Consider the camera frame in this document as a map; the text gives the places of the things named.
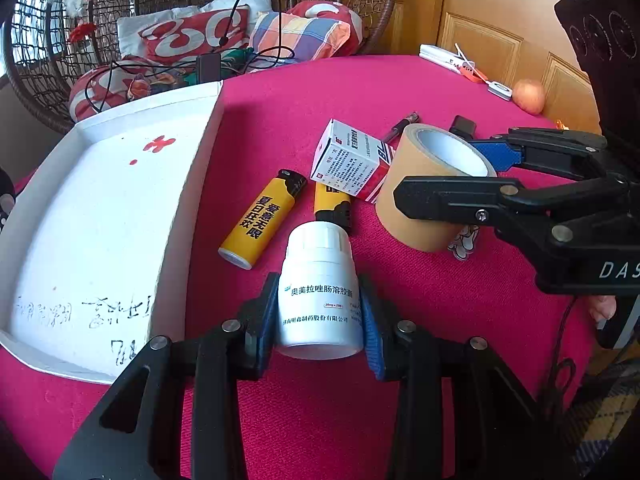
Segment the right hand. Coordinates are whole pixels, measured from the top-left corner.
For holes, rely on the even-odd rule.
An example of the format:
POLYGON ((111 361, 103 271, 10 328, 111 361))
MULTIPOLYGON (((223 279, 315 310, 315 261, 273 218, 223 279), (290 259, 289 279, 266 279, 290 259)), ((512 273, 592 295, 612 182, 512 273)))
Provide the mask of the right hand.
POLYGON ((616 298, 614 296, 588 297, 589 313, 597 323, 610 320, 616 312, 616 298))

